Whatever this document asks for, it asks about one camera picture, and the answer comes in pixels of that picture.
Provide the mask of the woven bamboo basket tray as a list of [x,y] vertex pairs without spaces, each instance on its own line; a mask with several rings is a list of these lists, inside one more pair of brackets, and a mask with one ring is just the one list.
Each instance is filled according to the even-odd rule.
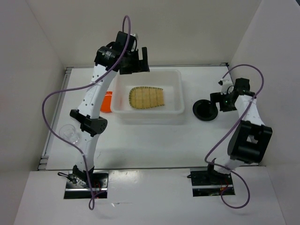
[[128,101],[132,108],[138,110],[164,106],[164,90],[149,86],[134,87],[129,92]]

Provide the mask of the clear plastic cup lower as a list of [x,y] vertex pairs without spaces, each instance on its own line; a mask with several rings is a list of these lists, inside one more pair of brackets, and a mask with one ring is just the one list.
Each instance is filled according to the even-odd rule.
[[74,145],[77,145],[80,141],[76,128],[71,124],[62,126],[59,130],[59,136]]

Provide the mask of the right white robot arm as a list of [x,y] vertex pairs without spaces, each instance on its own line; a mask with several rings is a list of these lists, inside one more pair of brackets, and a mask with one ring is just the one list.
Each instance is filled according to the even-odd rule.
[[207,166],[205,178],[210,184],[225,179],[237,167],[260,163],[272,136],[272,128],[260,118],[249,80],[238,78],[234,84],[229,80],[219,83],[221,91],[210,95],[209,115],[215,117],[219,111],[237,111],[240,121],[228,143],[227,154],[213,159]]

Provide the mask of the translucent plastic bin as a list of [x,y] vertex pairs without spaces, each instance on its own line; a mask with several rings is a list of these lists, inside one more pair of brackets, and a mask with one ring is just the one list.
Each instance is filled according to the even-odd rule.
[[123,119],[171,119],[185,110],[181,73],[176,69],[117,75],[113,84],[111,111]]

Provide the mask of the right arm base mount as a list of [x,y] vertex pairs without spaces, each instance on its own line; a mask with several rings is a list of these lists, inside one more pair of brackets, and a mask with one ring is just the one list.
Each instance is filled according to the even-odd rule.
[[190,169],[187,176],[191,181],[193,197],[235,195],[233,180],[230,174],[222,178],[211,177],[206,168]]

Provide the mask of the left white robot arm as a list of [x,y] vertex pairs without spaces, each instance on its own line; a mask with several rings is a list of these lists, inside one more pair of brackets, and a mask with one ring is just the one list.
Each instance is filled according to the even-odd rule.
[[139,59],[137,35],[118,32],[115,41],[98,49],[91,79],[91,87],[76,109],[70,111],[70,117],[80,124],[81,138],[78,147],[82,151],[73,167],[74,179],[82,187],[93,183],[94,155],[101,133],[107,127],[107,120],[101,117],[100,108],[112,80],[117,74],[149,72],[147,48],[142,48]]

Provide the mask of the black round plate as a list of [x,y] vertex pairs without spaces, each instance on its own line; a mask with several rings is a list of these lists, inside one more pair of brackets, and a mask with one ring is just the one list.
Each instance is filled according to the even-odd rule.
[[218,109],[209,100],[201,99],[193,105],[194,116],[201,121],[212,121],[218,115]]

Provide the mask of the orange plastic plate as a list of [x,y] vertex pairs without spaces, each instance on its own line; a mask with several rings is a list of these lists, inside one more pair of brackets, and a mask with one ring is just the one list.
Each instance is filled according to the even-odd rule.
[[111,101],[112,101],[112,95],[113,95],[113,92],[112,91],[107,91],[105,96],[104,96],[104,99],[103,99],[103,102],[101,104],[101,107],[100,107],[100,111],[102,113],[111,113]]

